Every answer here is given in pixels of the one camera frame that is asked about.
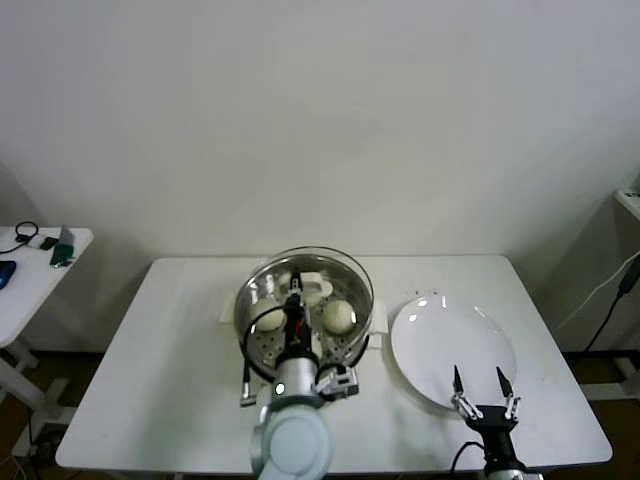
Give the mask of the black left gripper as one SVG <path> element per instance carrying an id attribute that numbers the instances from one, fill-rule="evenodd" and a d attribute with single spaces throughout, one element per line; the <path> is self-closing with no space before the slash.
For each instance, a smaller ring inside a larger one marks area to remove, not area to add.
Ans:
<path id="1" fill-rule="evenodd" d="M 289 280 L 288 299 L 284 305 L 286 324 L 283 358 L 310 358 L 312 355 L 312 331 L 303 290 L 301 273 L 293 272 Z"/>

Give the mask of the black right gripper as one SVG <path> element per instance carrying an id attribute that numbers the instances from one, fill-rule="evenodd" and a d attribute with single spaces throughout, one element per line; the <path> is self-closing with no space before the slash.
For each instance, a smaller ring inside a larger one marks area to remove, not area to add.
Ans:
<path id="1" fill-rule="evenodd" d="M 511 440 L 511 432 L 517 426 L 517 421 L 513 419 L 518 418 L 521 398 L 515 396 L 511 382 L 500 367 L 496 367 L 496 372 L 505 407 L 476 407 L 471 403 L 464 394 L 457 366 L 454 366 L 451 402 L 455 410 L 466 419 L 465 424 L 481 436 L 486 465 L 521 465 Z"/>

